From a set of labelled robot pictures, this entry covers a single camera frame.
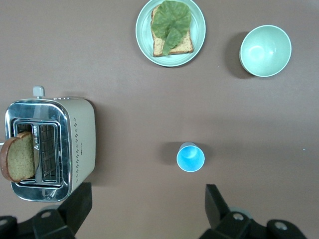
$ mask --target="green lettuce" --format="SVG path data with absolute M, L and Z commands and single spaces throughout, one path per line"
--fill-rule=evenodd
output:
M 155 36 L 165 41 L 163 55 L 179 45 L 189 30 L 189 7 L 178 1 L 164 1 L 157 9 L 151 25 Z

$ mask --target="round plate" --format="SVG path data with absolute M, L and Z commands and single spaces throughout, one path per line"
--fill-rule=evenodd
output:
M 163 0 L 150 0 L 141 10 L 136 22 L 136 40 L 143 54 L 154 63 L 174 67 L 185 64 L 200 51 L 206 35 L 206 24 L 203 13 L 192 0 L 179 0 L 188 5 L 191 12 L 190 37 L 194 51 L 179 55 L 153 56 L 153 38 L 151 33 L 151 12 Z

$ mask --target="mint green bowl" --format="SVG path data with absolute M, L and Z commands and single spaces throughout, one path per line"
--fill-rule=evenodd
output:
M 240 48 L 240 62 L 250 74 L 259 77 L 276 75 L 288 64 L 291 42 L 279 27 L 263 25 L 250 31 Z

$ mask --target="bread slice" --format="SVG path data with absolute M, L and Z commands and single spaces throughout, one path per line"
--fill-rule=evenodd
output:
M 152 17 L 151 25 L 153 24 L 154 15 L 155 15 L 159 6 L 160 5 L 157 5 L 151 13 L 151 17 Z M 155 56 L 155 57 L 162 56 L 165 41 L 156 37 L 154 32 L 152 31 L 152 29 L 151 29 L 151 32 L 152 32 L 152 37 L 153 37 L 153 41 L 154 41 L 153 56 Z M 192 53 L 193 51 L 194 51 L 194 48 L 193 48 L 193 43 L 192 43 L 191 38 L 190 38 L 190 29 L 189 29 L 187 34 L 184 36 L 183 40 L 181 41 L 181 43 L 179 45 L 177 45 L 175 48 L 172 48 L 168 54 L 169 55 L 184 54 L 184 53 Z
M 20 182 L 35 175 L 33 135 L 19 133 L 8 139 L 0 151 L 2 175 L 9 181 Z

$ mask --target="silver toaster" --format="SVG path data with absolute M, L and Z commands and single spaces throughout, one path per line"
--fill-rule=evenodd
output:
M 92 105 L 85 99 L 44 99 L 44 88 L 33 88 L 35 99 L 13 102 L 5 113 L 7 139 L 33 133 L 35 176 L 13 191 L 22 199 L 58 202 L 66 199 L 93 171 L 96 136 Z

